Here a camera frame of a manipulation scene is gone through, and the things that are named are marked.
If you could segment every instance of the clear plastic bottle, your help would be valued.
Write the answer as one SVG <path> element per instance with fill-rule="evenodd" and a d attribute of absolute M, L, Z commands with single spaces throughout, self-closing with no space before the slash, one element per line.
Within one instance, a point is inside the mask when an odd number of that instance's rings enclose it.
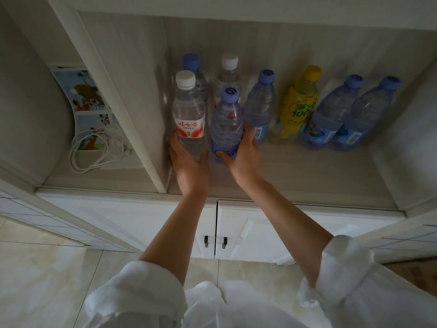
<path fill-rule="evenodd" d="M 282 101 L 279 116 L 272 128 L 270 139 L 275 144 L 288 144 L 287 139 L 295 139 L 299 128 L 313 110 L 319 90 L 317 81 L 322 69 L 317 65 L 306 67 L 303 75 L 287 91 Z"/>
<path fill-rule="evenodd" d="M 206 113 L 208 114 L 208 83 L 206 78 L 200 71 L 200 58 L 199 55 L 189 53 L 182 57 L 182 65 L 184 70 L 193 71 L 196 77 L 196 87 L 200 92 L 200 97 L 203 98 L 205 103 Z"/>
<path fill-rule="evenodd" d="M 319 104 L 298 140 L 308 149 L 321 149 L 334 137 L 350 113 L 363 84 L 363 77 L 349 75 L 344 84 L 329 93 Z"/>
<path fill-rule="evenodd" d="M 253 128 L 258 144 L 264 141 L 270 121 L 276 111 L 276 93 L 273 82 L 275 73 L 272 70 L 262 70 L 258 82 L 250 90 L 243 109 L 243 119 Z"/>
<path fill-rule="evenodd" d="M 211 159 L 217 163 L 223 160 L 216 155 L 224 151 L 231 157 L 237 155 L 243 135 L 243 115 L 238 103 L 240 94 L 234 87 L 227 87 L 221 93 L 221 101 L 212 115 Z"/>
<path fill-rule="evenodd" d="M 195 158 L 208 148 L 205 128 L 205 104 L 196 88 L 194 73 L 188 70 L 176 74 L 178 90 L 172 105 L 179 141 Z"/>
<path fill-rule="evenodd" d="M 225 53 L 221 56 L 221 69 L 214 82 L 214 108 L 221 101 L 221 93 L 225 87 L 236 88 L 241 98 L 241 81 L 237 72 L 238 55 L 234 53 Z"/>
<path fill-rule="evenodd" d="M 377 87 L 364 93 L 352 106 L 351 113 L 328 144 L 337 151 L 348 151 L 374 128 L 391 104 L 393 94 L 401 84 L 397 77 L 385 77 Z"/>

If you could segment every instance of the purple bottle cap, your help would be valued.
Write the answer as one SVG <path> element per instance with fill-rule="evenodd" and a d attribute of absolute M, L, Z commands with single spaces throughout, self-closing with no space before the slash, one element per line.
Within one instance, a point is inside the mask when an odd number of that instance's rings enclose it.
<path fill-rule="evenodd" d="M 184 70 L 196 72 L 200 69 L 199 55 L 189 53 L 182 57 L 182 65 Z"/>
<path fill-rule="evenodd" d="M 233 104 L 238 101 L 240 93 L 234 87 L 226 87 L 221 92 L 221 99 L 227 104 Z"/>
<path fill-rule="evenodd" d="M 388 76 L 385 77 L 380 83 L 379 86 L 390 91 L 396 91 L 401 85 L 401 80 L 398 77 Z"/>
<path fill-rule="evenodd" d="M 258 81 L 263 84 L 272 84 L 274 82 L 275 73 L 272 70 L 261 70 L 258 76 Z"/>
<path fill-rule="evenodd" d="M 360 75 L 349 75 L 344 81 L 344 85 L 353 90 L 357 90 L 363 85 L 363 77 Z"/>

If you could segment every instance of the white cable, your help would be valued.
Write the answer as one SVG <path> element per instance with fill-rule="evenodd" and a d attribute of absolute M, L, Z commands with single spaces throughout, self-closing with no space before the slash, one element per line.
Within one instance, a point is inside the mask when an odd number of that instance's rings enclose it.
<path fill-rule="evenodd" d="M 92 129 L 92 130 L 85 130 L 85 131 L 79 132 L 76 136 L 74 136 L 74 138 L 71 142 L 71 149 L 70 149 L 70 152 L 68 155 L 68 160 L 70 162 L 71 169 L 75 173 L 83 174 L 91 169 L 100 168 L 103 166 L 109 166 L 111 164 L 116 164 L 117 162 L 120 162 L 123 159 L 125 153 L 126 154 L 130 153 L 129 150 L 125 150 L 123 137 L 121 136 L 120 137 L 120 142 L 121 142 L 121 154 L 120 154 L 120 156 L 116 159 L 102 162 L 106 158 L 106 156 L 108 155 L 108 153 L 111 149 L 110 141 L 111 141 L 112 137 L 103 131 L 103 129 L 108 127 L 108 126 L 102 126 L 101 128 Z M 84 132 L 90 132 L 90 133 L 86 136 L 80 137 L 80 135 L 83 134 Z M 93 137 L 93 136 L 96 136 L 96 137 L 102 139 L 104 144 L 105 144 L 105 148 L 103 149 L 102 155 L 96 161 L 94 161 L 89 167 L 81 168 L 77 165 L 76 153 L 79 150 L 80 144 L 85 139 L 87 139 L 89 137 Z"/>

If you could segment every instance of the white bottle cap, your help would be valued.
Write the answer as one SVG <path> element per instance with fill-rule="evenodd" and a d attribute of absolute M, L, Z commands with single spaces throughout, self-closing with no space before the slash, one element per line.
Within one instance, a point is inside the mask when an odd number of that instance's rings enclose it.
<path fill-rule="evenodd" d="M 221 56 L 221 66 L 223 69 L 232 70 L 238 65 L 238 55 L 235 53 L 225 53 Z"/>
<path fill-rule="evenodd" d="M 181 90 L 190 90 L 196 86 L 196 77 L 194 72 L 181 70 L 176 74 L 176 84 Z"/>

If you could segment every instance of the sleeve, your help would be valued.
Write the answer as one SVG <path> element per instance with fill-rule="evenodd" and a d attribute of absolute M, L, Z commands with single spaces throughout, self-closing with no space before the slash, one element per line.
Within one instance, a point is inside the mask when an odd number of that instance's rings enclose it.
<path fill-rule="evenodd" d="M 187 309 L 178 279 L 170 271 L 144 261 L 125 265 L 90 294 L 84 306 L 90 317 L 86 328 L 180 327 Z"/>
<path fill-rule="evenodd" d="M 437 298 L 375 263 L 371 250 L 344 235 L 326 246 L 315 289 L 304 279 L 298 300 L 318 302 L 335 328 L 437 327 Z"/>

